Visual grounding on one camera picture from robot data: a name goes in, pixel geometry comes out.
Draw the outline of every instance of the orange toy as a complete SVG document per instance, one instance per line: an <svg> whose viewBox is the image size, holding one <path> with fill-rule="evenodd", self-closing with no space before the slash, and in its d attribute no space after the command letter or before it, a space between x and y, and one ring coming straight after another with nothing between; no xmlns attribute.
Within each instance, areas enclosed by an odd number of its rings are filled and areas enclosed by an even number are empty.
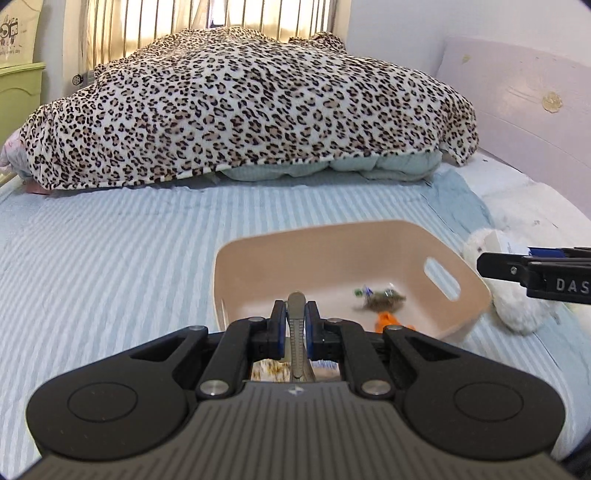
<svg viewBox="0 0 591 480"><path fill-rule="evenodd" d="M404 326L390 312L379 312L378 313L378 321L375 322L375 331L376 331L376 333L382 333L384 331L384 327L386 327L388 325L401 325L401 326ZM414 330L414 331L417 330L412 325L408 325L407 328L410 328L411 330Z"/></svg>

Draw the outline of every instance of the stuffed animal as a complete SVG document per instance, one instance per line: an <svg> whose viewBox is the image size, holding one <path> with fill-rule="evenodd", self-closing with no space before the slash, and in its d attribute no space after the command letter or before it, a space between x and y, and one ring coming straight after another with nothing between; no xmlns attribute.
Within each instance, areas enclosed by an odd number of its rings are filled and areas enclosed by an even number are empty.
<svg viewBox="0 0 591 480"><path fill-rule="evenodd" d="M485 239L494 230L485 228L475 231L466 241L462 256L476 271L476 260L491 251ZM529 249L519 246L518 239L511 239L514 253L527 255ZM531 299L525 294L525 288L519 283L484 278L492 294L492 302L501 321L514 332L522 335L535 332L544 322L556 319L558 303L550 300Z"/></svg>

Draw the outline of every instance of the window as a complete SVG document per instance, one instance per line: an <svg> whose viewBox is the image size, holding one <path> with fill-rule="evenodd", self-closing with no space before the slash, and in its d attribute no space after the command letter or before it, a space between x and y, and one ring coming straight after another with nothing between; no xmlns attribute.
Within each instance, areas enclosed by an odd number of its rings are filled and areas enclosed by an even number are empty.
<svg viewBox="0 0 591 480"><path fill-rule="evenodd" d="M336 0L88 0L87 71L185 28L241 25L272 38L330 30Z"/></svg>

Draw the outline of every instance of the striped bed sheet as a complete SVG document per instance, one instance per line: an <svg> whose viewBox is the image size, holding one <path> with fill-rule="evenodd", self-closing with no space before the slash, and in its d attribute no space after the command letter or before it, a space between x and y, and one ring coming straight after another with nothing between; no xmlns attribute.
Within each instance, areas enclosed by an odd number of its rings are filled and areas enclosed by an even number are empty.
<svg viewBox="0 0 591 480"><path fill-rule="evenodd" d="M484 204L453 171L406 185L332 172L257 184L199 178L31 201L20 205L27 199L18 188L0 194L0 225L8 226L5 212L14 214L15 205L27 212L0 235L0 472L9 478L38 458L24 413L44 381L187 325L216 329L211 280L223 244L312 225L405 219L459 251L471 231L490 225ZM452 342L559 392L567 420L553 455L561 459L591 426L585 339L564 309L560 323L526 337L486 314Z"/></svg>

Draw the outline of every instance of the pink headboard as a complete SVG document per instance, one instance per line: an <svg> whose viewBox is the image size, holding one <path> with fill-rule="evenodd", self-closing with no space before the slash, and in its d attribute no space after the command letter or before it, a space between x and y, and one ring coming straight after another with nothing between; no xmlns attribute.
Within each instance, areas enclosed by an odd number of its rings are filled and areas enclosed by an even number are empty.
<svg viewBox="0 0 591 480"><path fill-rule="evenodd" d="M590 67L455 37L437 78L474 104L481 148L555 188L591 218Z"/></svg>

